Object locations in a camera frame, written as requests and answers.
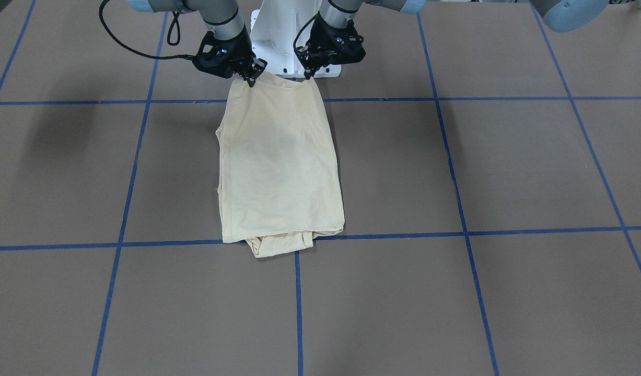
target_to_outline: cloth fold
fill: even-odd
[[[313,79],[265,71],[253,88],[235,80],[216,135],[224,242],[246,240],[268,257],[343,231],[334,143]]]

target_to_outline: folded cloth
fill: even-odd
[[[220,143],[223,241],[246,240],[255,257],[313,246],[343,231],[336,154],[318,86],[264,72],[230,86]]]

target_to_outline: towel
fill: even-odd
[[[318,86],[264,72],[230,86],[220,144],[223,241],[246,240],[255,257],[313,246],[343,231],[336,154]]]

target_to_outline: grid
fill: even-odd
[[[17,38],[17,41],[14,45],[14,48],[11,52],[7,65],[5,66],[4,72],[0,78],[0,91],[5,83],[7,78],[7,73],[10,69],[12,61],[15,59],[15,55],[19,48],[22,38],[26,33],[26,28],[29,23],[29,19],[33,14],[34,6],[36,5],[36,0],[31,0],[31,5],[26,15],[26,20],[22,25],[21,32]],[[485,329],[485,336],[487,338],[488,350],[490,352],[490,358],[492,360],[492,367],[495,375],[499,374],[499,367],[497,363],[497,356],[495,355],[494,345],[492,342],[492,336],[490,334],[490,324],[488,321],[488,314],[485,309],[485,304],[483,303],[483,296],[481,292],[480,279],[477,273],[473,258],[473,250],[471,247],[471,238],[478,236],[494,236],[494,235],[522,235],[522,234],[545,234],[545,233],[591,233],[591,232],[621,232],[624,234],[626,241],[628,242],[629,248],[633,255],[633,259],[638,267],[641,275],[641,262],[636,251],[635,246],[631,240],[629,231],[641,231],[641,226],[628,226],[625,223],[623,216],[618,208],[616,200],[613,197],[611,186],[609,181],[606,178],[600,160],[595,153],[595,148],[592,145],[590,136],[588,135],[583,119],[578,111],[576,106],[576,100],[641,100],[641,96],[574,96],[569,89],[564,74],[562,72],[561,66],[557,61],[556,55],[553,51],[550,41],[548,40],[547,34],[538,14],[536,14],[535,9],[531,7],[533,17],[536,19],[538,28],[542,34],[542,37],[545,40],[547,49],[552,57],[552,60],[556,66],[557,73],[564,85],[567,96],[481,96],[481,97],[440,97],[437,95],[437,86],[435,84],[435,77],[432,69],[431,59],[427,50],[427,43],[425,40],[425,32],[423,31],[423,22],[420,15],[417,15],[418,28],[420,31],[421,41],[423,50],[425,53],[425,59],[427,61],[427,69],[429,74],[429,81],[433,92],[433,97],[420,97],[420,98],[327,98],[324,99],[325,102],[405,102],[405,101],[416,101],[416,102],[433,102],[437,112],[437,116],[440,124],[440,131],[442,133],[442,140],[444,141],[444,147],[447,153],[448,159],[448,168],[450,176],[452,178],[452,183],[454,185],[454,193],[456,194],[457,200],[457,209],[459,212],[459,217],[461,219],[462,231],[450,231],[450,232],[430,232],[430,233],[378,233],[378,234],[362,234],[362,235],[336,235],[325,238],[318,238],[318,241],[347,241],[347,240],[367,240],[367,239],[395,239],[395,238],[445,238],[445,237],[456,237],[464,238],[466,244],[469,261],[471,264],[471,272],[473,274],[473,281],[475,284],[475,292],[477,296],[478,303],[480,305],[481,316],[483,320],[483,326]],[[162,28],[160,31],[160,38],[158,40],[157,54],[159,55],[162,50],[163,40],[165,37],[165,31],[167,28],[168,15],[165,14],[165,17],[162,22]],[[63,243],[63,244],[37,244],[37,245],[0,245],[0,252],[3,251],[17,251],[17,250],[62,250],[62,249],[96,249],[96,248],[115,248],[115,257],[113,260],[110,284],[108,289],[108,295],[106,298],[103,319],[100,327],[100,335],[98,339],[98,344],[96,348],[96,354],[94,359],[94,365],[92,374],[96,376],[98,374],[98,369],[100,365],[100,356],[101,349],[103,345],[104,335],[106,327],[108,325],[108,317],[110,312],[110,304],[113,296],[114,284],[116,281],[118,273],[118,264],[120,260],[120,254],[123,248],[136,248],[136,247],[156,247],[156,246],[175,246],[175,245],[208,245],[208,244],[220,244],[222,240],[210,239],[210,240],[176,240],[176,241],[124,241],[126,226],[127,226],[127,217],[129,216],[130,203],[132,200],[132,193],[134,191],[134,183],[136,181],[137,168],[138,168],[138,157],[139,151],[141,150],[142,141],[144,132],[146,131],[146,122],[148,119],[148,112],[151,104],[161,104],[161,103],[225,103],[226,99],[170,99],[170,100],[154,100],[153,89],[155,87],[156,73],[158,71],[158,61],[156,60],[153,64],[153,71],[150,76],[150,85],[148,88],[148,95],[146,100],[63,100],[63,101],[0,101],[0,105],[72,105],[72,104],[91,104],[91,105],[117,105],[117,104],[145,104],[144,115],[142,118],[141,128],[139,129],[138,143],[136,146],[136,152],[134,155],[134,160],[132,164],[132,173],[130,176],[129,190],[127,191],[126,203],[123,210],[123,219],[120,228],[120,233],[118,236],[117,242],[111,243]],[[619,220],[619,226],[612,227],[588,227],[588,228],[542,228],[542,229],[511,229],[511,230],[495,230],[495,231],[469,231],[466,225],[466,220],[464,218],[463,205],[461,200],[460,189],[457,184],[456,174],[454,173],[454,166],[452,163],[452,152],[451,146],[449,145],[448,137],[446,134],[444,126],[444,114],[441,109],[441,102],[444,101],[498,101],[498,100],[562,100],[569,101],[573,107],[574,114],[578,121],[578,126],[582,131],[582,134],[585,138],[587,147],[592,155],[592,158],[595,162],[596,168],[602,183],[607,192],[607,195],[610,198],[614,212]],[[295,271],[296,271],[296,305],[297,305],[297,366],[298,373],[301,376],[304,373],[304,349],[303,349],[303,333],[302,333],[302,295],[301,295],[301,264],[299,259],[299,252],[294,254],[295,260]]]

